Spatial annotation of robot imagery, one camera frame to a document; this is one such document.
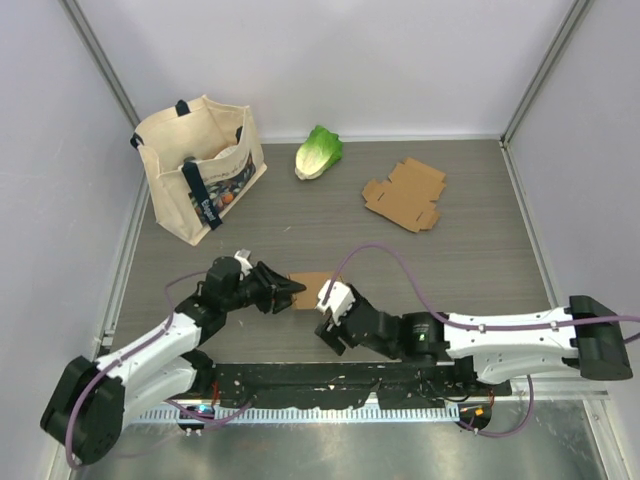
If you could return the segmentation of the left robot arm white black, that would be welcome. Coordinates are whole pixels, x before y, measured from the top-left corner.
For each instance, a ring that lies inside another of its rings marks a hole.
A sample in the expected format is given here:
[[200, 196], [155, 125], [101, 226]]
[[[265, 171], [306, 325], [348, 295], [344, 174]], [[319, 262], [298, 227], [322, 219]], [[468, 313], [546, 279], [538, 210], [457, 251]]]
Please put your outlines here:
[[251, 306], [277, 314], [304, 284], [243, 252], [215, 259], [199, 273], [195, 291], [171, 305], [167, 318], [125, 347], [90, 360], [78, 356], [64, 368], [40, 427], [65, 449], [77, 470], [101, 460], [131, 420], [158, 403], [186, 393], [205, 397], [214, 383], [213, 362], [199, 346]]

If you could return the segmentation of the brown cardboard box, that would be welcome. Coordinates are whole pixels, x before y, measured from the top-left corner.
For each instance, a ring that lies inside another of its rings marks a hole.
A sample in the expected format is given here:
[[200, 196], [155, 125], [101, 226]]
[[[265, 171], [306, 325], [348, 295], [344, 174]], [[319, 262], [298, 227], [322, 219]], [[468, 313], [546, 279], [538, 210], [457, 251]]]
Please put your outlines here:
[[306, 289], [292, 296], [292, 308], [294, 310], [314, 310], [318, 300], [318, 294], [324, 284], [332, 277], [332, 272], [299, 272], [290, 273], [288, 278], [294, 282], [303, 284]]

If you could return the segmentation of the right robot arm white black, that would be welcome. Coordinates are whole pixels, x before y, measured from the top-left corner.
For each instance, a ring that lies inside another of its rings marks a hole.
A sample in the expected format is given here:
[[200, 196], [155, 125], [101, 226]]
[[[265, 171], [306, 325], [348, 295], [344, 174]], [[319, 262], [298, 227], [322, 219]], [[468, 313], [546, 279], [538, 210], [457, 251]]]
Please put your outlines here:
[[456, 365], [451, 380], [465, 395], [514, 377], [575, 369], [594, 381], [633, 376], [621, 319], [595, 299], [519, 315], [469, 316], [429, 311], [391, 315], [354, 286], [326, 281], [316, 308], [327, 315], [316, 334], [336, 354], [362, 346], [416, 365]]

